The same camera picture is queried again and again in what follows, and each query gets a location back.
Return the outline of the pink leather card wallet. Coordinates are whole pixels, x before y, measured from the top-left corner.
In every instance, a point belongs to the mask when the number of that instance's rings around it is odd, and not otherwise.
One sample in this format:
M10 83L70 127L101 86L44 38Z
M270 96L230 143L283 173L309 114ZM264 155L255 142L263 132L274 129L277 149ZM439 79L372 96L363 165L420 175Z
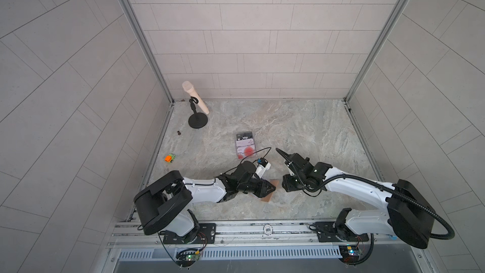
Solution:
M279 179L271 179L269 182L275 187L275 190L273 190L271 193L269 193L266 197L262 199L264 202L270 202L273 194L277 191L278 188L280 188L280 180Z

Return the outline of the clear acrylic card holder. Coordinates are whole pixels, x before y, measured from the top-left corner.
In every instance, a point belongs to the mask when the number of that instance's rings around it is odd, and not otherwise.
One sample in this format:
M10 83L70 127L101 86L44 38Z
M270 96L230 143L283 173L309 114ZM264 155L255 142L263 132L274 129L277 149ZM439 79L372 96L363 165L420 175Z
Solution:
M250 157L255 151L255 139L252 131L244 131L236 134L236 155L238 159Z

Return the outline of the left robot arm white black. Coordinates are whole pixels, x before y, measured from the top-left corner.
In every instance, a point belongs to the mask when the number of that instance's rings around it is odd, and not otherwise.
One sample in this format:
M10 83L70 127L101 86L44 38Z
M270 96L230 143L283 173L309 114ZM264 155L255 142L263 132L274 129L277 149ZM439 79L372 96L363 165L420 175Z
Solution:
M191 243L202 228L189 209L192 203L228 202L239 193L265 198L276 190L263 179L270 168L271 164L260 158L255 163L242 162L231 174L223 173L213 180L185 178L179 171L171 171L135 195L139 229L145 235L173 233L180 242Z

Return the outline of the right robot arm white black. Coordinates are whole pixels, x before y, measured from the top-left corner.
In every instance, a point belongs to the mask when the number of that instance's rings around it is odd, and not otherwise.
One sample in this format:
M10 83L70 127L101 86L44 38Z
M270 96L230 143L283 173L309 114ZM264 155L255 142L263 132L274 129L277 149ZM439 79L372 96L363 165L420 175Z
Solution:
M451 228L445 235L432 232L434 222L443 226L447 222L408 181L374 181L345 173L327 163L313 165L298 153L288 154L280 149L277 152L290 171L283 177L285 191L302 190L314 195L323 191L341 193L374 207L370 211L342 209L331 232L341 240L355 241L362 235L390 235L415 248L426 249L432 238L448 240L454 236Z

